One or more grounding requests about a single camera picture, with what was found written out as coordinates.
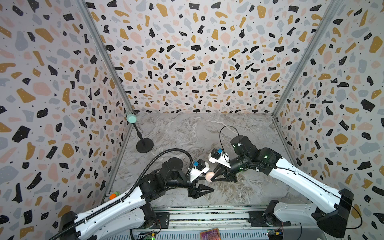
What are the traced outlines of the pink earbud charging case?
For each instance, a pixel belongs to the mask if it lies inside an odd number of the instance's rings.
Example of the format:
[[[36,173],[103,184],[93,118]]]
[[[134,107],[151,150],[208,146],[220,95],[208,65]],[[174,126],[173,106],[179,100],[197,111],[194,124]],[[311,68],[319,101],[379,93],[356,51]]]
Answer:
[[[212,177],[214,177],[215,173],[214,172],[207,172],[205,175],[205,179],[208,182],[212,182]]]

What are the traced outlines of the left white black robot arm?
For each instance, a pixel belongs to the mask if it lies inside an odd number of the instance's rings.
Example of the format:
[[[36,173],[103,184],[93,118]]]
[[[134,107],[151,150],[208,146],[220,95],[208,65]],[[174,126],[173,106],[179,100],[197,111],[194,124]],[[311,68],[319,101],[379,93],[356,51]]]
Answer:
[[[60,240],[104,240],[129,229],[149,228],[158,218],[151,206],[168,190],[187,189],[188,197],[197,199],[214,190],[197,185],[197,178],[208,172],[203,160],[192,163],[189,173],[183,172],[184,163],[170,158],[161,168],[143,176],[132,192],[126,191],[92,210],[63,216]]]

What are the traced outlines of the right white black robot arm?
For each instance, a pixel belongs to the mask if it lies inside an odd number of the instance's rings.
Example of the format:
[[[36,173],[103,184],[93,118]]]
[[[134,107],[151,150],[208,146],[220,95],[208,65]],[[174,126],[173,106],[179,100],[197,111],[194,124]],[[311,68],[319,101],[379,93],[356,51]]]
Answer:
[[[230,159],[222,149],[213,149],[209,161],[217,164],[209,180],[237,182],[237,174],[254,170],[275,178],[311,201],[310,204],[286,204],[271,201],[262,215],[262,223],[281,227],[290,222],[314,225],[335,238],[345,237],[354,194],[319,182],[292,165],[270,148],[258,149],[248,137],[231,140],[236,158]]]

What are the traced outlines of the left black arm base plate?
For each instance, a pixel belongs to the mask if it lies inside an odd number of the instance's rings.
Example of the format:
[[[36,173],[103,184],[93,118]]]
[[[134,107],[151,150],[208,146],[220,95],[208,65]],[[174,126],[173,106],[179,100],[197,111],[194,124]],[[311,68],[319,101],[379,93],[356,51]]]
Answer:
[[[170,223],[169,212],[155,212],[149,219],[145,219],[144,224],[141,226],[142,229],[168,229]]]

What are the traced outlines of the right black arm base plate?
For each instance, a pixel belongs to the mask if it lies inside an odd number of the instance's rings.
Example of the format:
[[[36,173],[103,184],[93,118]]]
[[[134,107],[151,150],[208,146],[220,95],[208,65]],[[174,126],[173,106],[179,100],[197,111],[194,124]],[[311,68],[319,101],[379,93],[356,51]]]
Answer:
[[[252,227],[280,227],[281,221],[268,211],[249,211],[248,222]]]

